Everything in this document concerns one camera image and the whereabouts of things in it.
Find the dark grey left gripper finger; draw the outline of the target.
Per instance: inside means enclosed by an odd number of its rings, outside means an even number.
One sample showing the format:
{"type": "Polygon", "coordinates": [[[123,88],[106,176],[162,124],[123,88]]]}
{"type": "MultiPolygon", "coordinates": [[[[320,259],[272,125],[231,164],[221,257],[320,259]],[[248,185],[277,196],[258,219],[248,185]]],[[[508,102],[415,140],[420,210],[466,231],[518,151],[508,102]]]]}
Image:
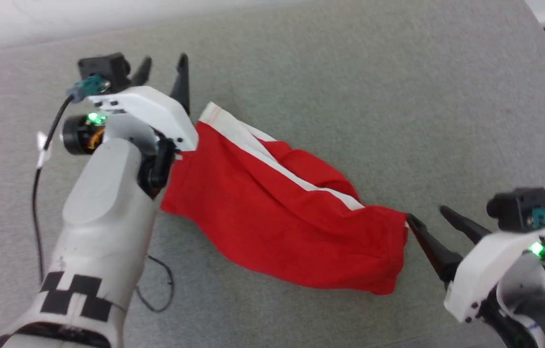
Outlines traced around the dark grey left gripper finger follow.
{"type": "Polygon", "coordinates": [[[135,73],[131,76],[131,86],[132,87],[144,86],[149,80],[151,69],[152,69],[152,58],[144,57],[140,66],[138,66],[135,73]]]}
{"type": "Polygon", "coordinates": [[[186,53],[178,58],[175,78],[169,97],[178,102],[186,114],[190,116],[190,91],[189,91],[189,60],[186,53]]]}

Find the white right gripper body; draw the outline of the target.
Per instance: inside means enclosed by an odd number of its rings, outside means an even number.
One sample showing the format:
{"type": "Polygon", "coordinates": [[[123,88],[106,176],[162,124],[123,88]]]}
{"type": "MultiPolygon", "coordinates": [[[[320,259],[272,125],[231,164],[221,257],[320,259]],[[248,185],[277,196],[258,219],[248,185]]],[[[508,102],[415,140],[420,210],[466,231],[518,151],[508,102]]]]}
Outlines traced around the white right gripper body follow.
{"type": "Polygon", "coordinates": [[[459,264],[444,300],[445,309],[458,322],[473,319],[492,288],[520,256],[545,236],[545,228],[522,234],[496,231],[485,236],[459,264]]]}

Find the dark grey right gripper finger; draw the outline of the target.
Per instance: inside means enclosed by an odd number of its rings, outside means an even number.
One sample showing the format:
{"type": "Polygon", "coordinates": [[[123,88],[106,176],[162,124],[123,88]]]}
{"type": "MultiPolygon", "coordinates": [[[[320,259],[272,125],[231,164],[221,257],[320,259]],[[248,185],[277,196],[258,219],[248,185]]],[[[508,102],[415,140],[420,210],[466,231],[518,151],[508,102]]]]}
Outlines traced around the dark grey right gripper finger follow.
{"type": "Polygon", "coordinates": [[[427,256],[439,280],[443,282],[445,289],[454,280],[458,266],[463,257],[449,250],[429,232],[427,226],[412,214],[407,214],[406,222],[413,232],[416,240],[427,256]]]}
{"type": "Polygon", "coordinates": [[[459,214],[446,205],[440,206],[440,214],[457,231],[462,232],[474,245],[492,232],[479,223],[459,214]]]}

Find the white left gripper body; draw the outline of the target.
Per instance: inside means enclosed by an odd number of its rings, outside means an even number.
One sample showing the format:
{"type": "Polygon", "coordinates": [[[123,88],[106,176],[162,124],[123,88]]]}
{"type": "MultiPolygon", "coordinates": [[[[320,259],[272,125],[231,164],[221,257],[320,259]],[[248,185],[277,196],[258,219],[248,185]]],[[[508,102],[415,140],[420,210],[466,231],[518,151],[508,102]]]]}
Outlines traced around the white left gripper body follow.
{"type": "Polygon", "coordinates": [[[186,109],[178,101],[150,86],[129,87],[122,92],[91,95],[101,110],[136,117],[177,143],[182,152],[195,151],[198,133],[186,109]]]}

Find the red shorts with white stripe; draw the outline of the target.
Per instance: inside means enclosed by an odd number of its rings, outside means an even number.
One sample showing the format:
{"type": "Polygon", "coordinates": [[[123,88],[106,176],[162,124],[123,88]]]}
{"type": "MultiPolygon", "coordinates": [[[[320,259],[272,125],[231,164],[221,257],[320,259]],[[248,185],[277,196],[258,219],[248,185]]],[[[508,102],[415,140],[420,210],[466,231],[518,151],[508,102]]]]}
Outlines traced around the red shorts with white stripe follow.
{"type": "Polygon", "coordinates": [[[194,222],[219,252],[297,286],[394,292],[407,214],[365,204],[339,170],[210,102],[197,150],[172,168],[164,212],[194,222]]]}

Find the grey fabric sofa cushion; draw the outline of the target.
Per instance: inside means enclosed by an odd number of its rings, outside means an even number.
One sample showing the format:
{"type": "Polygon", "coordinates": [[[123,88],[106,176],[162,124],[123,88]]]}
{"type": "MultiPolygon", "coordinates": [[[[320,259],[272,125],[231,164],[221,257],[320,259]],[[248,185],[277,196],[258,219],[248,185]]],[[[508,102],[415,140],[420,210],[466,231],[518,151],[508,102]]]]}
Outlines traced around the grey fabric sofa cushion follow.
{"type": "MultiPolygon", "coordinates": [[[[191,110],[208,102],[327,161],[364,203],[422,220],[452,250],[472,243],[438,207],[493,228],[496,192],[545,187],[545,33],[523,0],[332,0],[0,51],[0,335],[39,289],[31,219],[36,132],[80,58],[153,58],[169,90],[189,56],[191,110]]],[[[410,236],[394,293],[315,290],[237,266],[197,226],[160,214],[151,255],[175,277],[169,310],[133,299],[129,348],[498,348],[460,324],[410,236]]]]}

